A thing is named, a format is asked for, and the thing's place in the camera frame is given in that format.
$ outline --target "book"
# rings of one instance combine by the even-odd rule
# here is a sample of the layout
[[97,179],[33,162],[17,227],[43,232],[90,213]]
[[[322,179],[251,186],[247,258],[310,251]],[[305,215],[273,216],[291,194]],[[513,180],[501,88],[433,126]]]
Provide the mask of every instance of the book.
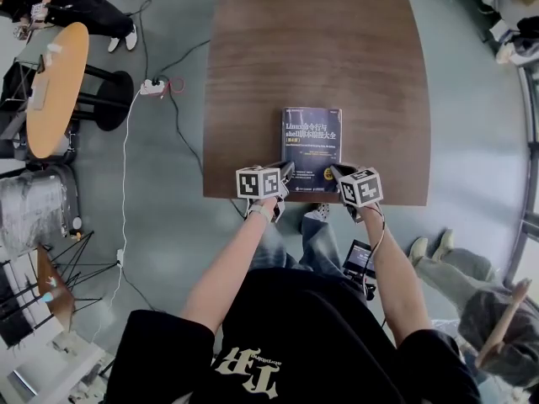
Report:
[[342,115],[341,109],[283,109],[281,160],[296,165],[291,192],[337,190],[329,167],[341,160]]

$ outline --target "white box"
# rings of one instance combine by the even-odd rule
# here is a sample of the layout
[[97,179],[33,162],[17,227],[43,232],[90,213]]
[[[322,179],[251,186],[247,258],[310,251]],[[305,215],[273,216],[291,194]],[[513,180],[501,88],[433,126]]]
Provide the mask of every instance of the white box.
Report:
[[278,167],[244,167],[236,171],[237,196],[240,199],[267,199],[279,194]]
[[366,206],[383,198],[380,175],[375,168],[361,168],[339,180],[341,198],[346,205]]

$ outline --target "floor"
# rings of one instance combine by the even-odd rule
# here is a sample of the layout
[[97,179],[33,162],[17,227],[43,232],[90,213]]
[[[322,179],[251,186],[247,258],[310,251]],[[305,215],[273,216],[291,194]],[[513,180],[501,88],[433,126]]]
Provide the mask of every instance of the floor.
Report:
[[[145,0],[110,0],[121,10],[135,11]],[[192,45],[211,37],[216,0],[153,0],[143,13],[149,49],[149,73],[178,58]],[[491,259],[502,274],[515,241],[526,181],[526,128],[520,84],[512,66],[499,66],[481,43],[468,0],[410,0],[417,20],[430,91],[432,157],[427,207],[385,207],[387,223],[401,247],[416,237],[433,243],[447,227],[456,230],[458,246]],[[36,57],[55,31],[36,37],[23,56]],[[124,69],[136,84],[144,78],[142,43],[129,53],[106,52],[108,40],[92,37],[89,64]],[[186,81],[177,96],[179,125],[197,153],[202,149],[205,66],[208,47],[193,52],[168,71]],[[92,92],[96,83],[87,83]],[[178,312],[190,287],[237,230],[241,220],[230,203],[204,199],[201,176],[185,144],[176,134],[169,98],[139,97],[131,114],[125,181],[125,273],[159,309]],[[73,167],[77,173],[84,228],[94,230],[81,262],[115,260],[123,246],[121,187],[125,125],[105,133],[84,122]],[[280,225],[290,252],[299,256],[294,230],[301,205],[288,205]],[[340,206],[330,221],[341,254],[355,237],[366,233],[352,226]],[[75,316],[75,329],[114,352],[130,311],[146,308],[144,300],[121,283],[112,310],[107,304],[118,281],[118,269],[76,288],[79,297],[105,295],[105,301]],[[456,313],[434,290],[424,287],[430,315],[455,319]],[[379,299],[371,303],[382,319]]]

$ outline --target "yellow round table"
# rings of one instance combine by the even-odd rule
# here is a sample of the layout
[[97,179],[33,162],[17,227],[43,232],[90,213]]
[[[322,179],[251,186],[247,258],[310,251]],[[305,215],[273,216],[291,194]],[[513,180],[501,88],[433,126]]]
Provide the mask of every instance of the yellow round table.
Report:
[[71,24],[52,44],[61,50],[49,51],[52,64],[47,66],[45,59],[45,71],[37,73],[32,84],[33,89],[46,86],[45,102],[41,109],[29,102],[26,115],[29,147],[38,158],[55,151],[72,117],[88,59],[88,29],[81,23]]
[[[114,73],[86,64],[88,30],[81,23],[68,25],[47,46],[44,71],[32,83],[32,96],[26,109],[26,131],[30,150],[37,158],[56,151],[69,120],[94,121],[101,130],[114,130],[129,114],[133,80],[127,72]],[[98,77],[96,95],[80,91],[84,73]],[[93,111],[75,110],[75,104],[93,106]]]

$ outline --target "wooden table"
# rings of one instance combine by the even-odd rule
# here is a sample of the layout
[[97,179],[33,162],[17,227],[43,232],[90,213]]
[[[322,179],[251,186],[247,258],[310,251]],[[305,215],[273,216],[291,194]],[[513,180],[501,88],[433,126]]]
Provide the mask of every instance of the wooden table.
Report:
[[[68,25],[52,44],[61,50],[44,50],[45,70],[35,75],[34,97],[27,109],[29,147],[38,158],[46,158],[56,150],[72,117],[95,121],[102,130],[117,128],[127,116],[133,97],[129,74],[110,73],[86,64],[89,36],[84,24]],[[46,64],[47,52],[51,55],[50,65]],[[84,73],[104,79],[97,95],[80,92]],[[37,109],[34,103],[38,102],[40,90],[45,100]],[[76,103],[93,105],[93,112],[74,110]]]
[[[47,282],[50,277],[55,279],[56,288],[53,288]],[[54,300],[46,304],[51,310],[51,314],[60,322],[64,330],[69,332],[72,315],[75,311],[75,298],[52,266],[49,253],[42,246],[37,247],[37,286],[40,295],[53,290],[60,293]]]
[[[343,110],[343,162],[375,167],[384,203],[426,205],[430,117],[408,0],[219,0],[204,123],[204,196],[280,160],[280,111]],[[336,194],[291,200],[337,202]]]

